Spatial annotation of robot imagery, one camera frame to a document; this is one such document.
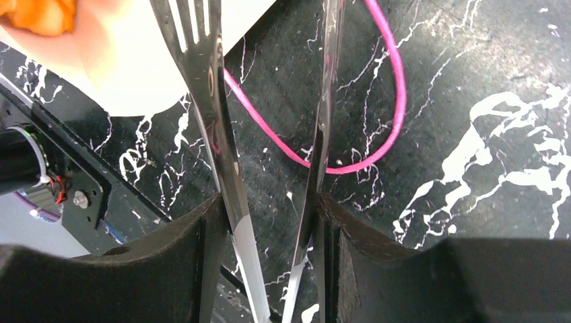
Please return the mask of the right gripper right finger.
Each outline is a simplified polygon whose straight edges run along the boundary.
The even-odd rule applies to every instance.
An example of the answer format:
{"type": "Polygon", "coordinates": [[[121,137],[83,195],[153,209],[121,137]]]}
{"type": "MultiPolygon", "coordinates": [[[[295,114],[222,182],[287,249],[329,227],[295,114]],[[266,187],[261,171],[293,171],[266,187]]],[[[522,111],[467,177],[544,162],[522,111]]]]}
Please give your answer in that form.
{"type": "Polygon", "coordinates": [[[447,238],[418,251],[315,202],[322,322],[569,322],[570,242],[447,238]]]}

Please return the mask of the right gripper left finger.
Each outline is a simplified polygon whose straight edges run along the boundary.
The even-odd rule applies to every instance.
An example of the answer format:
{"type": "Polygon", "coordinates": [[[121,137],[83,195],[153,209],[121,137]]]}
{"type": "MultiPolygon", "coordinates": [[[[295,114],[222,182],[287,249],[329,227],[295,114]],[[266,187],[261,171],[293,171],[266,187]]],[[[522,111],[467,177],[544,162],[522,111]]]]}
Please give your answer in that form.
{"type": "Polygon", "coordinates": [[[222,198],[100,256],[1,247],[2,322],[209,322],[228,232],[222,198]]]}

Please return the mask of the paper cake bag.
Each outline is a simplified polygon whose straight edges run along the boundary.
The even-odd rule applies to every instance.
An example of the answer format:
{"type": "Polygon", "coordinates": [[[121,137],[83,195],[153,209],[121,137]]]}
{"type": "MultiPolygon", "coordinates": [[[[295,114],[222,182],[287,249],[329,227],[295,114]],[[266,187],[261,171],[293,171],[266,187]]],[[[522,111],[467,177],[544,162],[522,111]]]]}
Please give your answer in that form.
{"type": "MultiPolygon", "coordinates": [[[[228,35],[224,54],[275,2],[222,1],[222,30],[228,35]]],[[[387,43],[393,66],[397,88],[393,128],[371,156],[349,166],[327,168],[328,174],[358,172],[374,164],[393,146],[405,116],[406,83],[397,45],[378,3],[364,2],[387,43]]],[[[74,29],[60,36],[34,34],[1,19],[1,41],[67,80],[111,116],[153,116],[169,109],[186,91],[149,1],[77,1],[74,29]],[[127,103],[142,94],[150,95],[142,108],[127,103]]],[[[276,135],[237,86],[234,93],[252,119],[290,159],[308,167],[308,161],[276,135]]]]}

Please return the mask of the metal tongs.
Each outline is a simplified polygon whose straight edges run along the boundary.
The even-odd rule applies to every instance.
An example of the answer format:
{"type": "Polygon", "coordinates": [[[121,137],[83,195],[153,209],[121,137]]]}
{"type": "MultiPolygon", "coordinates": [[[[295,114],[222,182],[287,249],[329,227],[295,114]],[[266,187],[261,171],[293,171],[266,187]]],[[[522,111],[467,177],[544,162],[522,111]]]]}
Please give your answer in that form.
{"type": "MultiPolygon", "coordinates": [[[[238,91],[224,67],[222,4],[219,1],[152,1],[159,29],[195,104],[217,189],[230,222],[232,243],[256,322],[268,322],[269,304],[246,191],[226,101],[226,86],[238,91]]],[[[325,2],[321,97],[316,109],[313,155],[304,208],[282,314],[291,322],[304,268],[304,257],[316,219],[316,204],[327,169],[331,115],[335,98],[342,1],[325,2]]]]}

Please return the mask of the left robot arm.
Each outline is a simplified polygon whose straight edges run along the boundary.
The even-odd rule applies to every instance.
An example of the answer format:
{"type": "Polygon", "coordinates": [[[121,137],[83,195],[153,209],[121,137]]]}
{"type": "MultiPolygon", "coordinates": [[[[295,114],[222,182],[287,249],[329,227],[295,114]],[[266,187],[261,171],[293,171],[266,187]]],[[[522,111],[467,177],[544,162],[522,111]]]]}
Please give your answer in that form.
{"type": "Polygon", "coordinates": [[[1,131],[1,194],[49,182],[47,157],[37,138],[18,126],[1,131]]]}

